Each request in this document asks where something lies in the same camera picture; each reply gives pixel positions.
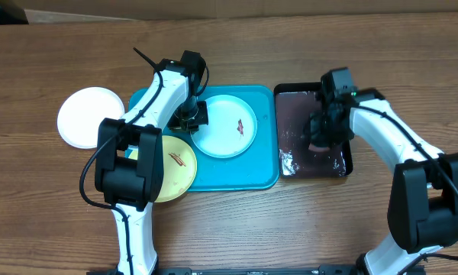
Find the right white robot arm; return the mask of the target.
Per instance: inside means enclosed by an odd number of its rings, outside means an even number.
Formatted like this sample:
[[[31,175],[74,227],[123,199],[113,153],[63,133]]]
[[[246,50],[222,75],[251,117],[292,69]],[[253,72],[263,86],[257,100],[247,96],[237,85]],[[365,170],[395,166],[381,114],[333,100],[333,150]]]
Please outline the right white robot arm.
[[[347,68],[321,77],[305,126],[311,150],[342,145],[355,136],[372,147],[393,173],[389,234],[361,255],[357,274],[423,274],[429,257],[453,260],[440,249],[458,242],[458,153],[430,145],[392,110],[377,89],[358,89]]]

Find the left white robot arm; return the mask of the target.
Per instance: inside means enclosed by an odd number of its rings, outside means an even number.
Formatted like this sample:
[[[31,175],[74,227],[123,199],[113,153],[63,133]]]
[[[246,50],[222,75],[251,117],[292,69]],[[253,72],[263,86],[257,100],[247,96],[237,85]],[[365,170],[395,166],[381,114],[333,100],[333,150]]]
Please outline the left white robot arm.
[[[162,132],[195,133],[208,123],[205,102],[198,100],[208,83],[200,53],[185,51],[179,61],[148,62],[153,81],[137,104],[119,119],[106,118],[98,128],[98,145],[85,165],[79,189],[85,189],[90,167],[100,208],[112,211],[120,259],[113,274],[155,274],[152,210],[163,183]]]

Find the white plate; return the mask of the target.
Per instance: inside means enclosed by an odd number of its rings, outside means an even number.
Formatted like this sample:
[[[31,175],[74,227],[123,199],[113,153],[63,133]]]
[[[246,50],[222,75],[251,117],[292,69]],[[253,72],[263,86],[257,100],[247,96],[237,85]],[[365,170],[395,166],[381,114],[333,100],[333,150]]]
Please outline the white plate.
[[[79,149],[97,147],[98,128],[105,118],[119,119],[124,104],[117,94],[103,87],[73,93],[61,106],[56,125],[60,137]]]

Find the green sponge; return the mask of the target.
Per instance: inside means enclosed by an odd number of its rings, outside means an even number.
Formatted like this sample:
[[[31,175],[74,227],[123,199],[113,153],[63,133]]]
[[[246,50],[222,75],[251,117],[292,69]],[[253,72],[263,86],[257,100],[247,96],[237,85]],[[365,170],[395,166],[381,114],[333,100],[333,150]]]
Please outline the green sponge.
[[[331,148],[327,144],[313,144],[308,145],[308,149],[313,152],[321,153],[329,151]]]

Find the light blue plate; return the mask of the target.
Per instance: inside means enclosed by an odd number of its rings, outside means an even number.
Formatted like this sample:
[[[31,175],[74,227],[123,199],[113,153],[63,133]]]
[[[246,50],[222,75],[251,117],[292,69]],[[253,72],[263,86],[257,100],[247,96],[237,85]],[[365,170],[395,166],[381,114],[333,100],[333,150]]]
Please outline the light blue plate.
[[[236,157],[253,143],[257,123],[253,109],[233,95],[215,95],[205,100],[208,124],[191,134],[194,145],[216,158]]]

